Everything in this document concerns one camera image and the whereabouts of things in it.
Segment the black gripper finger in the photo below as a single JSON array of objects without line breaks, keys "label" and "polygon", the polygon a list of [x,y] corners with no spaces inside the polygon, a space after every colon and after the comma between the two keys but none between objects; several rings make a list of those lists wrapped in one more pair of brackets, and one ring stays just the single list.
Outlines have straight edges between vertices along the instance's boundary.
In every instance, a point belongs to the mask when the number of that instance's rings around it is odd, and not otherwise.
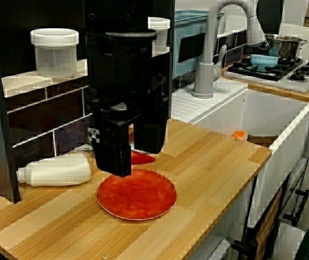
[{"label": "black gripper finger", "polygon": [[164,145],[167,121],[134,123],[136,150],[158,154]]},{"label": "black gripper finger", "polygon": [[104,122],[93,127],[93,151],[100,170],[119,177],[131,174],[131,148],[126,122]]}]

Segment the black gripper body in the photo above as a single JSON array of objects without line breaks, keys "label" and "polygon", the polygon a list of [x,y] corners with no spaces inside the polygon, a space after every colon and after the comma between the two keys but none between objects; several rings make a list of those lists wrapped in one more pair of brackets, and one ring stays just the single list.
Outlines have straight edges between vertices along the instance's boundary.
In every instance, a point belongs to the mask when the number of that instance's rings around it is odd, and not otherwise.
[{"label": "black gripper body", "polygon": [[[95,89],[95,126],[104,122],[159,122],[168,119],[168,99],[152,71],[154,31],[88,32],[90,86]],[[90,134],[93,140],[93,129]]]}]

